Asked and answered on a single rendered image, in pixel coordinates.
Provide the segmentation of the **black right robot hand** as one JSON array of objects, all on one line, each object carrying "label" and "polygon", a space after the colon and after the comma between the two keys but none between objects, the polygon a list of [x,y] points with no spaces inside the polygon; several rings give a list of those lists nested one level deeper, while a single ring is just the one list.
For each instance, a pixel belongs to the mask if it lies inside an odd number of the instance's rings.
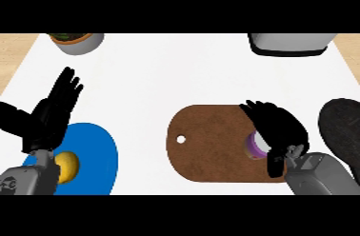
[{"label": "black right robot hand", "polygon": [[308,132],[289,111],[273,103],[248,100],[239,107],[252,120],[255,131],[270,147],[267,152],[268,176],[282,177],[285,158],[289,154],[293,158],[299,158],[308,152]]}]

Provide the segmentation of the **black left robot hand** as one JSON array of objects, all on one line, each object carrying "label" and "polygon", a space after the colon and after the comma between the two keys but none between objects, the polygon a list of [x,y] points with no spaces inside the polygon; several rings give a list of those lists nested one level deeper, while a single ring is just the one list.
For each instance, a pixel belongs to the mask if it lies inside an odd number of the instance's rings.
[{"label": "black left robot hand", "polygon": [[71,113],[75,108],[82,84],[75,70],[65,67],[49,96],[31,113],[0,101],[0,129],[22,139],[22,152],[54,150],[63,141]]}]

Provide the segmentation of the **purple and white can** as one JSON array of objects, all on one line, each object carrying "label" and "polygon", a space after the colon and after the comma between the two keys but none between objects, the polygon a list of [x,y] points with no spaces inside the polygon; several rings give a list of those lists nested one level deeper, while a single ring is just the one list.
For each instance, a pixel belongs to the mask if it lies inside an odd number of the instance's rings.
[{"label": "purple and white can", "polygon": [[258,160],[267,157],[270,147],[265,144],[262,137],[257,131],[254,131],[245,141],[245,150],[249,158]]}]

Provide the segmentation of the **dark round pan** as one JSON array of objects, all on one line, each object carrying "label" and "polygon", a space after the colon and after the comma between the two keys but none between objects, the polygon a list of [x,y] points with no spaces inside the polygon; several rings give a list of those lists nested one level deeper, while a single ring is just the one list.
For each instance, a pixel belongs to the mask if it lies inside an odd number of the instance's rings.
[{"label": "dark round pan", "polygon": [[360,185],[360,102],[332,99],[320,109],[317,126],[323,142],[347,163]]}]

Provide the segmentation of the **brown wooden cutting board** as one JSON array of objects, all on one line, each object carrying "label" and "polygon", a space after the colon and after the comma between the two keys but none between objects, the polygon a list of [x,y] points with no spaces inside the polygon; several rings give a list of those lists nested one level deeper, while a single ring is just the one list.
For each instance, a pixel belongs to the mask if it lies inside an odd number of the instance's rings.
[{"label": "brown wooden cutting board", "polygon": [[165,150],[177,173],[193,182],[283,183],[270,178],[267,159],[254,160],[245,141],[254,123],[237,105],[192,105],[172,116]]}]

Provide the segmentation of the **blue round plate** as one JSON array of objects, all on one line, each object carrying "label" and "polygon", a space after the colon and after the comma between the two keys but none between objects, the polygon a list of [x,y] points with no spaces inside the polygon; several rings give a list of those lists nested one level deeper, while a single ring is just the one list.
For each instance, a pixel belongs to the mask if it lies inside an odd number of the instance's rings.
[{"label": "blue round plate", "polygon": [[79,161],[75,178],[56,188],[56,195],[108,195],[118,171],[118,151],[108,131],[91,123],[68,126],[53,154],[69,151]]}]

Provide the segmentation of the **yellow fruit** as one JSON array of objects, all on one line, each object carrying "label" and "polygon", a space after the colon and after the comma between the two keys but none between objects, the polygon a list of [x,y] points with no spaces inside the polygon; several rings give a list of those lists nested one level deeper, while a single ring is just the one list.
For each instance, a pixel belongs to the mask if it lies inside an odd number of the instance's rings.
[{"label": "yellow fruit", "polygon": [[75,154],[69,151],[60,152],[54,156],[54,164],[60,167],[57,184],[66,184],[77,176],[79,162]]}]

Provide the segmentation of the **grey plant pot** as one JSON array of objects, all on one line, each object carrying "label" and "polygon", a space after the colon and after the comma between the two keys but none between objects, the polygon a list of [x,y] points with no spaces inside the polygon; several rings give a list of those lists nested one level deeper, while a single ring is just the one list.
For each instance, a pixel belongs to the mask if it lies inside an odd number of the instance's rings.
[{"label": "grey plant pot", "polygon": [[50,37],[50,39],[66,54],[82,55],[99,47],[105,40],[105,35],[102,33],[87,33],[72,41],[59,41],[54,37]]}]

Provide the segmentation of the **grey and black appliance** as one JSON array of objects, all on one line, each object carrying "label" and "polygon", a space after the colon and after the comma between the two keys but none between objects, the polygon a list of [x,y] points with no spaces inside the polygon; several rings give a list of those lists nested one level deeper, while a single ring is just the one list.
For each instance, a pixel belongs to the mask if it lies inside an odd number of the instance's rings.
[{"label": "grey and black appliance", "polygon": [[319,56],[336,33],[249,33],[251,50],[257,55],[276,57]]}]

